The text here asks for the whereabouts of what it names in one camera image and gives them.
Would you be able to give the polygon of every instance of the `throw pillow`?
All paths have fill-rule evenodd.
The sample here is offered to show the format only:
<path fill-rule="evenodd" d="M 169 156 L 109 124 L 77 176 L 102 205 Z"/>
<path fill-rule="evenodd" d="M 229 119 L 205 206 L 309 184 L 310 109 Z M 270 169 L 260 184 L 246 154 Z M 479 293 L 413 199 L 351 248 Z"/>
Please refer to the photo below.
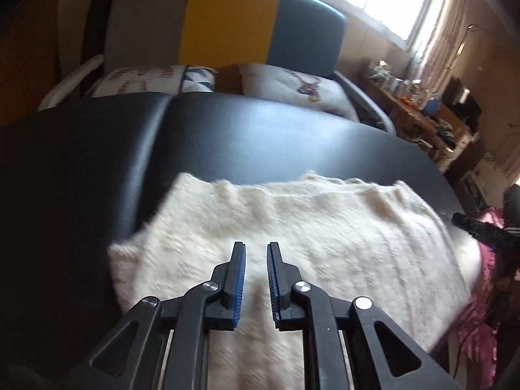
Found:
<path fill-rule="evenodd" d="M 248 97 L 298 105 L 359 122 L 343 88 L 333 80 L 266 64 L 239 64 Z"/>
<path fill-rule="evenodd" d="M 187 92 L 213 92 L 216 71 L 201 66 L 126 67 L 116 69 L 96 86 L 92 97 L 122 93 L 163 92 L 178 95 Z"/>

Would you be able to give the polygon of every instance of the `wooden desk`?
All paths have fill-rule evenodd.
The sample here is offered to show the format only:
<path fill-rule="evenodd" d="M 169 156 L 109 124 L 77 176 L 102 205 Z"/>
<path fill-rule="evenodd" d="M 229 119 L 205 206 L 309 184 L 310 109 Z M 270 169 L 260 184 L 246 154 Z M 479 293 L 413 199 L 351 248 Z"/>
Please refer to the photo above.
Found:
<path fill-rule="evenodd" d="M 399 127 L 400 124 L 405 124 L 407 121 L 422 127 L 430 136 L 437 134 L 438 124 L 433 119 L 422 114 L 420 110 L 397 100 L 390 92 L 380 88 L 379 85 L 368 79 L 368 77 L 365 76 L 362 80 L 365 93 L 388 114 L 396 124 L 399 135 L 402 134 L 399 133 L 399 130 L 402 129 Z"/>
<path fill-rule="evenodd" d="M 467 145 L 475 139 L 478 139 L 478 134 L 472 135 L 469 128 L 460 121 L 455 114 L 449 110 L 445 105 L 441 104 L 437 111 L 437 116 L 447 121 L 453 127 L 453 135 L 457 146 L 454 150 L 448 150 L 445 142 L 437 135 L 439 127 L 433 119 L 422 114 L 418 109 L 410 107 L 401 101 L 394 98 L 394 96 L 386 89 L 381 89 L 379 85 L 375 84 L 368 77 L 362 76 L 360 78 L 362 88 L 365 93 L 370 96 L 394 122 L 397 136 L 402 139 L 409 140 L 409 133 L 411 126 L 419 126 L 423 133 L 419 136 L 414 134 L 412 138 L 420 137 L 433 145 L 433 148 L 439 151 L 441 156 L 435 155 L 432 159 L 437 164 L 437 167 L 442 173 L 445 173 L 451 164 L 462 154 Z"/>

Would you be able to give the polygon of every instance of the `sofa armrest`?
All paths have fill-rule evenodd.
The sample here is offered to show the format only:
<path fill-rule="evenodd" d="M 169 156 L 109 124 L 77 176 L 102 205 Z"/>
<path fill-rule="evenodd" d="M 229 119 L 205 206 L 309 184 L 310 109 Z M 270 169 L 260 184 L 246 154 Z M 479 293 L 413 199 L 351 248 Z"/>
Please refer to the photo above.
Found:
<path fill-rule="evenodd" d="M 50 90 L 50 92 L 43 98 L 38 111 L 50 109 L 61 103 L 76 87 L 81 83 L 85 77 L 92 71 L 100 68 L 105 61 L 103 54 L 98 54 L 92 57 L 86 63 L 74 70 L 71 74 L 65 77 L 58 85 Z"/>
<path fill-rule="evenodd" d="M 392 120 L 390 120 L 386 113 L 357 85 L 348 80 L 338 71 L 334 72 L 334 75 L 332 75 L 331 79 L 340 84 L 348 97 L 356 101 L 356 103 L 378 123 L 378 126 L 381 126 L 381 129 L 386 130 L 392 135 L 396 134 L 395 126 L 392 123 Z"/>

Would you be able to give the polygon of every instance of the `black cable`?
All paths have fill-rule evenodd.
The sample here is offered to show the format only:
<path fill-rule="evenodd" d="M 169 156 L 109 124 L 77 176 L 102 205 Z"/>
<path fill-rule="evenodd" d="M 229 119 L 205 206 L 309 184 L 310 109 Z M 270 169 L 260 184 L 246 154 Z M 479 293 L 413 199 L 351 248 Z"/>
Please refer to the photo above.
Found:
<path fill-rule="evenodd" d="M 459 346 L 459 350 L 457 352 L 457 360 L 455 362 L 455 371 L 453 373 L 453 378 L 455 378 L 457 376 L 457 371 L 459 371 L 459 363 L 460 363 L 460 355 L 462 354 L 462 347 L 464 346 L 464 343 L 466 343 L 466 340 L 468 337 L 470 337 L 475 331 L 478 330 L 478 328 L 485 323 L 485 321 L 489 318 L 489 316 L 493 313 L 493 311 L 496 309 L 496 307 L 498 306 L 498 302 L 500 302 L 500 299 L 504 296 L 504 295 L 507 295 L 507 293 L 504 293 L 502 294 L 501 296 L 499 296 L 497 298 L 497 300 L 495 301 L 495 303 L 493 304 L 493 306 L 491 307 L 491 309 L 488 311 L 488 313 L 485 315 L 484 319 L 479 322 L 475 328 L 473 330 L 471 330 L 469 333 L 467 333 L 466 337 L 462 339 L 462 342 L 460 343 L 460 346 Z"/>

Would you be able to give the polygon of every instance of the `black leather table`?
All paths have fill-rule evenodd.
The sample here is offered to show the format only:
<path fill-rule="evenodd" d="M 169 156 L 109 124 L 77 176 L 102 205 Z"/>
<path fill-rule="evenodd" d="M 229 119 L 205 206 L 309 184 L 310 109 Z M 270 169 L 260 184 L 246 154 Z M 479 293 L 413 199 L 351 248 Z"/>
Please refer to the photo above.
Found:
<path fill-rule="evenodd" d="M 253 98 L 143 93 L 44 111 L 0 131 L 0 361 L 59 376 L 120 315 L 106 249 L 149 220 L 181 172 L 237 184 L 308 170 L 405 181 L 449 224 L 462 211 L 413 145 L 364 124 Z"/>

